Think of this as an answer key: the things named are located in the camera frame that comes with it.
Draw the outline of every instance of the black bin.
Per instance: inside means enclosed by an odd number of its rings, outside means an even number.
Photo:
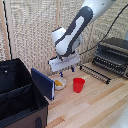
[[[0,62],[0,128],[45,128],[48,102],[20,59]]]

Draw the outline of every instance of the cable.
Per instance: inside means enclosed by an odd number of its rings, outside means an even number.
[[[100,41],[97,43],[97,45],[95,45],[94,47],[92,47],[92,48],[86,50],[85,52],[80,53],[79,55],[82,55],[82,54],[84,54],[84,53],[86,53],[86,52],[88,52],[88,51],[94,49],[95,47],[97,47],[97,46],[106,38],[106,36],[107,36],[108,33],[110,32],[111,28],[113,27],[114,23],[116,22],[116,20],[117,20],[118,17],[120,16],[120,14],[124,11],[124,9],[127,8],[127,6],[128,6],[128,4],[127,4],[126,6],[124,6],[124,8],[123,8],[123,9],[120,11],[120,13],[117,15],[117,17],[116,17],[115,20],[113,21],[112,25],[110,26],[110,28],[109,28],[107,34],[102,38],[102,40],[100,40]]]

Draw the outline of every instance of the yellow object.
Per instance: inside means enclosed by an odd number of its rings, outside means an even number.
[[[56,85],[56,86],[62,86],[63,84],[62,84],[60,81],[55,80],[55,85]]]

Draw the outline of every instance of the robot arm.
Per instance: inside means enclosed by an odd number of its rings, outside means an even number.
[[[68,57],[78,46],[76,39],[84,28],[106,12],[116,0],[85,0],[80,11],[66,30],[52,32],[52,41],[59,56]]]
[[[85,0],[80,11],[67,30],[56,29],[52,32],[52,42],[58,56],[49,61],[52,71],[59,71],[80,61],[75,49],[82,42],[84,28],[106,12],[116,0]]]

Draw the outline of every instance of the red cup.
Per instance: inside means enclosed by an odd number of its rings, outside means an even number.
[[[74,92],[80,93],[84,86],[85,80],[82,78],[74,78],[73,79],[73,90]]]

